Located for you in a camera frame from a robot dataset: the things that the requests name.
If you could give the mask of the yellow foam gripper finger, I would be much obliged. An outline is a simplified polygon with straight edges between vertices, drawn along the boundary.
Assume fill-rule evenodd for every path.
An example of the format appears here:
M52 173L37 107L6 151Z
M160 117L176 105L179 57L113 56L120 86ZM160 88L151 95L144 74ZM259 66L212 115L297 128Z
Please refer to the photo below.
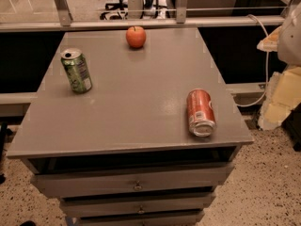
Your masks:
M264 52L276 52L278 48L278 38L280 29L281 27L279 26L267 37L261 40L257 45L257 49Z

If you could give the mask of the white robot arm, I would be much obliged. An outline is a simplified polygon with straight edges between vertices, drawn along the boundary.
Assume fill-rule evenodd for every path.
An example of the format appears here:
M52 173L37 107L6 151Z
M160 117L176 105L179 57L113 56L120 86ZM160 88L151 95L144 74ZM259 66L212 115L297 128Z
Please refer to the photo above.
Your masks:
M257 49L277 52L279 60L301 66L301 3L286 17L284 23L261 40Z

